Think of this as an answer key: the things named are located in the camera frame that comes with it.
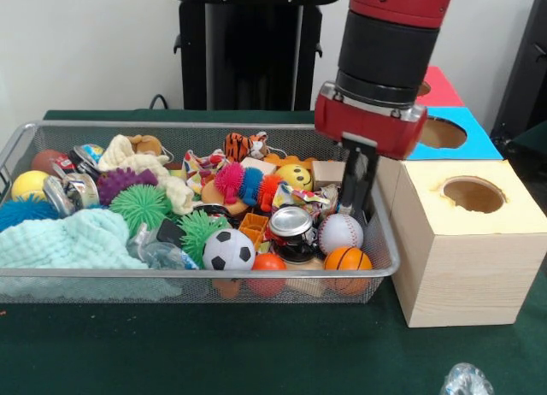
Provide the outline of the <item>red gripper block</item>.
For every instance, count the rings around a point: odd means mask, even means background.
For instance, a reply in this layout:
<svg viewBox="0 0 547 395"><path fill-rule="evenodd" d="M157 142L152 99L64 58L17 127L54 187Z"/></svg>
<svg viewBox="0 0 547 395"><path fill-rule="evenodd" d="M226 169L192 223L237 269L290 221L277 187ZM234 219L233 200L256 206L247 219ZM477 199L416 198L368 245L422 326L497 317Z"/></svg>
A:
<svg viewBox="0 0 547 395"><path fill-rule="evenodd" d="M345 96L331 81L325 82L315 103L315 130L341 142L345 139L373 146L377 153L403 160L415 149L425 122L427 108L414 104L406 109L381 107ZM375 151L365 155L362 176L362 212L369 209L371 191L377 173L379 156ZM359 151L351 149L344 167L339 193L339 212L350 214L357 186L356 163Z"/></svg>

